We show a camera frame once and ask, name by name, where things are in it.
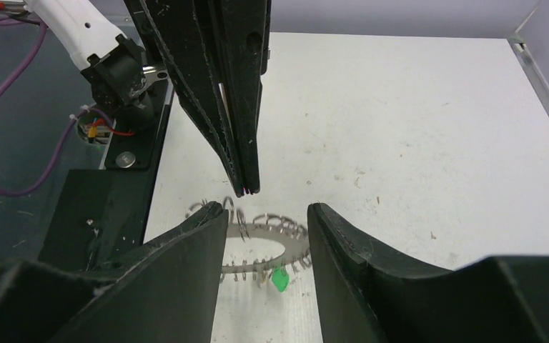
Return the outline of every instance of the white table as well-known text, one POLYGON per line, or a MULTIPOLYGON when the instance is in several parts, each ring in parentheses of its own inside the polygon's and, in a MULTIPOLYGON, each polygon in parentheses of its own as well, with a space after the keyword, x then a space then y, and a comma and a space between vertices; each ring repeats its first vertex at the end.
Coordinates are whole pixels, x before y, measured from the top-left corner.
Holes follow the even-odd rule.
MULTIPOLYGON (((549 254, 549 118, 508 43, 272 34, 259 121, 262 191, 236 200, 306 222, 325 202, 383 242, 455 269, 549 254)), ((146 240, 232 195, 216 154, 172 110, 146 240)), ((227 245, 224 260, 274 254, 227 245)), ((321 342, 312 270, 280 294, 220 286, 213 342, 321 342)))

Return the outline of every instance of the silver bolt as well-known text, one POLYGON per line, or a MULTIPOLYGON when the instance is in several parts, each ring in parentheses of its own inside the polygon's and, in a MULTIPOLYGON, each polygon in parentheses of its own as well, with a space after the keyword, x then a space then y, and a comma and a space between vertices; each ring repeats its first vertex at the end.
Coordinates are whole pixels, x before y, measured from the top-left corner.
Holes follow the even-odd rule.
POLYGON ((117 159, 115 161, 117 163, 117 166, 119 168, 129 168, 136 163, 136 155, 131 153, 130 151, 123 151, 119 156, 117 156, 117 159))

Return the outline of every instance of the dark gray floor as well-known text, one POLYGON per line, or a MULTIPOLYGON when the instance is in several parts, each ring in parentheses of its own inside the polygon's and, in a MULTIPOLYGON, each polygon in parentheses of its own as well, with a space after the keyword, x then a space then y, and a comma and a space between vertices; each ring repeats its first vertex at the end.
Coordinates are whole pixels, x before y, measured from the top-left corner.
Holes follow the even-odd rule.
MULTIPOLYGON (((0 27, 0 83, 26 56, 36 26, 0 27)), ((48 32, 39 55, 0 101, 0 186, 23 189, 43 172, 58 138, 82 104, 89 84, 57 38, 48 32)), ((0 196, 0 258, 36 259, 69 169, 97 168, 102 152, 67 139, 46 183, 23 198, 0 196)))

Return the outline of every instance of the green object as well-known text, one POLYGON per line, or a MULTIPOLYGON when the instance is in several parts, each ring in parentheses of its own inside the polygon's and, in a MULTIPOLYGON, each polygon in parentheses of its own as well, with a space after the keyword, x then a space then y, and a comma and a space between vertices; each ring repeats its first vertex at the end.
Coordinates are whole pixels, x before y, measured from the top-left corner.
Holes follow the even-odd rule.
POLYGON ((274 286, 283 293, 290 284, 290 275, 283 268, 274 268, 272 277, 270 278, 274 286))

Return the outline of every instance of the screw hole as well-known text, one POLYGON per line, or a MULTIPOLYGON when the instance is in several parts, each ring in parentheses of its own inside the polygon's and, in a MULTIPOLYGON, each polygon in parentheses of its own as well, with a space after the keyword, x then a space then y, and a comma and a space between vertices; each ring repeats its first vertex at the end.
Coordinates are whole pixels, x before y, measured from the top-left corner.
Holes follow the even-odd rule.
POLYGON ((253 54, 257 54, 262 50, 262 36, 257 32, 248 34, 245 43, 247 44, 247 49, 253 54))

